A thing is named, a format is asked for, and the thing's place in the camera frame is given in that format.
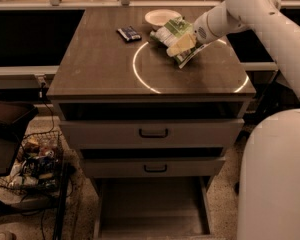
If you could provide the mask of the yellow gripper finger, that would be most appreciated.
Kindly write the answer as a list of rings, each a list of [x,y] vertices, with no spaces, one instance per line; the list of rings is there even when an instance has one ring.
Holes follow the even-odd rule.
[[[184,51],[194,48],[195,45],[195,35],[191,33],[185,33],[167,49],[167,55],[169,57],[174,57],[180,53],[183,53]]]

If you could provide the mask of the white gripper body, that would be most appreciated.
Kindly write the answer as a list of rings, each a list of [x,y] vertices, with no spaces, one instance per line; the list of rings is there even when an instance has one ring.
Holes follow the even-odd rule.
[[[196,39],[201,44],[208,44],[217,39],[208,26],[207,16],[201,15],[193,24],[193,31]]]

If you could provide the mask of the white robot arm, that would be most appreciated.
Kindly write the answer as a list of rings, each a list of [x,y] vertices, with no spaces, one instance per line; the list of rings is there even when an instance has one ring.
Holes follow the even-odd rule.
[[[253,30],[300,101],[300,27],[280,0],[224,0],[198,17],[186,46]],[[252,131],[245,146],[237,240],[300,240],[300,109],[278,112]]]

